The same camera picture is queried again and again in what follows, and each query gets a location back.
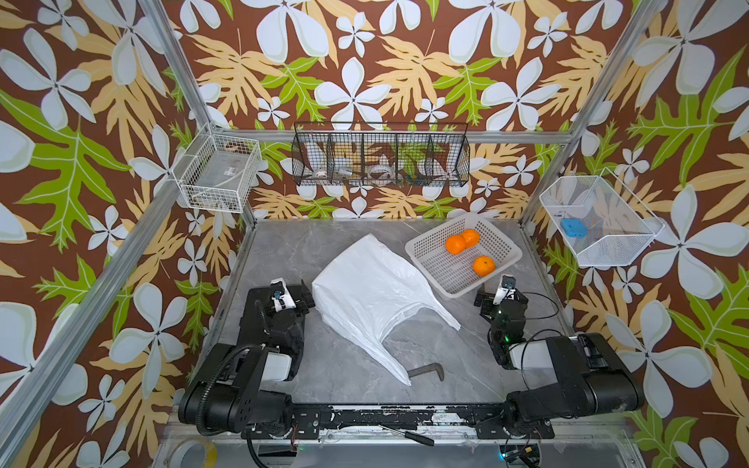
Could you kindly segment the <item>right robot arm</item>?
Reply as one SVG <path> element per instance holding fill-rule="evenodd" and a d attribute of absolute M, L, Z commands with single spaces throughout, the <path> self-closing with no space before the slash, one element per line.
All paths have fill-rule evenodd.
<path fill-rule="evenodd" d="M 499 366 L 520 374 L 552 370 L 556 378 L 542 387 L 526 384 L 507 394 L 501 414 L 493 419 L 507 432 L 532 436 L 556 418 L 626 413 L 646 403 L 643 385 L 600 333 L 549 330 L 549 337 L 525 337 L 529 299 L 517 290 L 490 294 L 480 289 L 474 305 L 490 324 L 488 343 Z"/>

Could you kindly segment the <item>orange fruit front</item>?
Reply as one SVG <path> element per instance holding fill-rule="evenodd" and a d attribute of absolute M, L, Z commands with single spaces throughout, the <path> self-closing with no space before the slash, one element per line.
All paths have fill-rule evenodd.
<path fill-rule="evenodd" d="M 487 277 L 495 272 L 495 262 L 490 257 L 482 255 L 481 257 L 476 257 L 472 264 L 472 269 L 479 277 Z"/>

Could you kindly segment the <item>orange fruit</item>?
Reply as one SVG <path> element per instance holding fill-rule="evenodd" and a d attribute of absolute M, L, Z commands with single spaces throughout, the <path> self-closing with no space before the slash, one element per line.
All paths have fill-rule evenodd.
<path fill-rule="evenodd" d="M 481 257 L 476 257 L 472 264 L 472 269 L 479 277 L 487 277 L 495 272 L 495 262 L 490 257 L 482 255 Z"/>
<path fill-rule="evenodd" d="M 466 250 L 466 241 L 461 235 L 452 235 L 446 239 L 445 248 L 451 255 L 459 255 Z"/>
<path fill-rule="evenodd" d="M 481 240 L 479 232 L 474 229 L 464 230 L 464 232 L 460 234 L 460 237 L 463 239 L 466 249 L 476 247 Z"/>

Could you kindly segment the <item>white plastic bag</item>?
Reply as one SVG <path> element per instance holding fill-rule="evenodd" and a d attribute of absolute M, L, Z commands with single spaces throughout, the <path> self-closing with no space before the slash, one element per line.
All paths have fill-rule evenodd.
<path fill-rule="evenodd" d="M 312 282 L 312 294 L 324 323 L 407 386 L 412 384 L 408 371 L 386 350 L 384 339 L 424 308 L 461 329 L 421 271 L 373 234 L 333 259 Z"/>

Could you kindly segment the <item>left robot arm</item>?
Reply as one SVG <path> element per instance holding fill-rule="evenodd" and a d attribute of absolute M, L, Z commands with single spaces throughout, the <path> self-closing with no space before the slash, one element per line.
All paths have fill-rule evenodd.
<path fill-rule="evenodd" d="M 304 358 L 305 317 L 314 306 L 302 282 L 276 279 L 249 290 L 236 343 L 210 350 L 179 403 L 179 421 L 206 437 L 247 429 L 285 436 L 292 428 L 292 397 L 261 384 L 294 379 Z"/>

